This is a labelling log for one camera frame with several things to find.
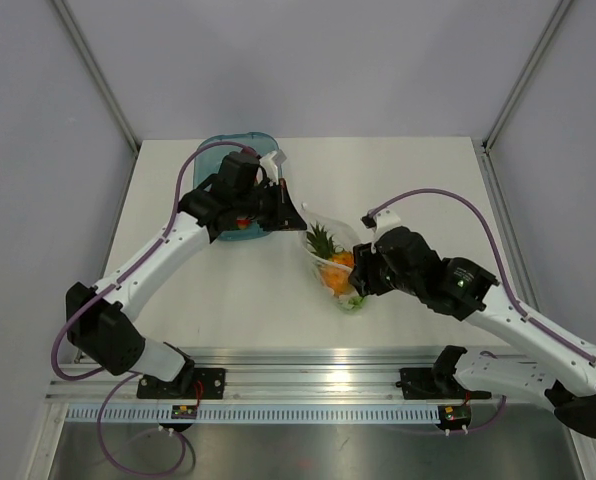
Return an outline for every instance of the red object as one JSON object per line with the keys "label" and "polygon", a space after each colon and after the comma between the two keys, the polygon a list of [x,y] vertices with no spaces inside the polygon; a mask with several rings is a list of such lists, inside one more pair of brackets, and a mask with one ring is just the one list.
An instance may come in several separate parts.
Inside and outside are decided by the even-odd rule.
{"label": "red object", "polygon": [[469,390],[467,390],[467,393],[465,393],[465,401],[462,402],[462,406],[467,405],[469,403],[469,400],[471,399],[471,392]]}
{"label": "red object", "polygon": [[239,218],[236,220],[236,224],[238,225],[238,228],[240,230],[244,230],[249,225],[251,225],[251,220],[249,220],[248,218]]}
{"label": "red object", "polygon": [[196,390],[196,410],[200,407],[200,399],[202,398],[202,394],[205,393],[205,387],[202,386],[202,383],[197,380],[194,383],[194,390]]}

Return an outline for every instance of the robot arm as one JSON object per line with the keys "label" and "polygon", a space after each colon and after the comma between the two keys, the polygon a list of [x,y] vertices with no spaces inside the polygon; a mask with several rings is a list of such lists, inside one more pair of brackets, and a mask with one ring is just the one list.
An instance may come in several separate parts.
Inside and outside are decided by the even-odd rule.
{"label": "robot arm", "polygon": [[519,313],[494,275],[464,258],[441,259],[393,212],[363,221],[375,234],[372,243],[354,248],[350,283],[361,295],[412,294],[433,311],[480,327],[537,362],[520,364],[448,346],[432,368],[439,392],[484,390],[529,401],[596,438],[595,345],[525,304],[520,310],[526,315]]}
{"label": "robot arm", "polygon": [[[168,344],[144,338],[133,322],[180,265],[220,233],[238,229],[242,221],[257,221],[265,231],[307,228],[278,176],[284,158],[282,152],[262,159],[230,153],[217,174],[180,199],[170,228],[163,227],[125,265],[93,287],[77,283],[69,289],[68,318],[97,292],[108,291],[68,330],[69,341],[113,375],[143,373],[188,391],[193,360]],[[258,182],[261,168],[263,179]]]}

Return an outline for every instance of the white wall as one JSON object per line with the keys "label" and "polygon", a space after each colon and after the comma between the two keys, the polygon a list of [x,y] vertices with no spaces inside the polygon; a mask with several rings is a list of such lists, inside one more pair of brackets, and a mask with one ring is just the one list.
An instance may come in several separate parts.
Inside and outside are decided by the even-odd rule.
{"label": "white wall", "polygon": [[69,0],[141,138],[483,137],[556,0]]}
{"label": "white wall", "polygon": [[596,1],[574,4],[493,160],[544,313],[596,342]]}
{"label": "white wall", "polygon": [[42,0],[0,0],[0,479],[16,478],[64,294],[98,274],[132,161]]}

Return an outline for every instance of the table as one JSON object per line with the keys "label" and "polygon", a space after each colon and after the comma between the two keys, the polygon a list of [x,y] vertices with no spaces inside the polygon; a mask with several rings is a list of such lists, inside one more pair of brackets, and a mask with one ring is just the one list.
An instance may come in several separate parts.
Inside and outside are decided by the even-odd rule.
{"label": "table", "polygon": [[[108,272],[166,222],[176,175],[200,142],[143,143]],[[278,143],[289,159],[283,168],[294,203],[306,202],[311,210],[350,224],[363,241],[371,238],[360,222],[369,208],[407,190],[438,187],[467,197],[481,209],[501,244],[469,138],[282,138]],[[191,171],[184,185],[191,189]],[[461,204],[424,195],[393,210],[441,256],[463,256],[498,273],[480,224]],[[399,292],[370,298],[358,314],[339,311],[308,273],[293,232],[215,242],[181,265],[145,306],[136,326],[145,336],[185,348],[437,352],[447,344],[505,345]]]}

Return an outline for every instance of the clear plastic bag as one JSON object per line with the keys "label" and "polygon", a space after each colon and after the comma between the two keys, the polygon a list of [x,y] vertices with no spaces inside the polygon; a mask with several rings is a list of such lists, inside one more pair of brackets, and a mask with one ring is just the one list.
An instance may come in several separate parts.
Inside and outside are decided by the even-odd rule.
{"label": "clear plastic bag", "polygon": [[348,281],[354,266],[352,250],[360,238],[346,223],[311,212],[304,203],[300,213],[307,222],[307,231],[300,232],[300,246],[311,273],[343,311],[360,310],[366,298]]}

